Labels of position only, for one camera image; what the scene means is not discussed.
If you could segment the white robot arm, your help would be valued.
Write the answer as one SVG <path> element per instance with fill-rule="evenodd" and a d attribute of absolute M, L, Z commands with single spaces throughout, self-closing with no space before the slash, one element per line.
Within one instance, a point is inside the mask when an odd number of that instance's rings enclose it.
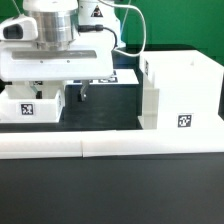
<path fill-rule="evenodd" d="M 22 14 L 0 23 L 0 80 L 82 83 L 113 75 L 121 44 L 114 0 L 23 0 Z"/>

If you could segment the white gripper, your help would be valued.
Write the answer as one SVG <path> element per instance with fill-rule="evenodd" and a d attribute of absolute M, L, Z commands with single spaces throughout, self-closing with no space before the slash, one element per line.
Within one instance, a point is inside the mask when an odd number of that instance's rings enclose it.
<path fill-rule="evenodd" d="M 0 78 L 3 81 L 33 81 L 36 99 L 42 81 L 82 80 L 79 101 L 84 102 L 91 79 L 108 78 L 113 73 L 110 53 L 97 50 L 29 51 L 6 48 L 0 52 Z"/>

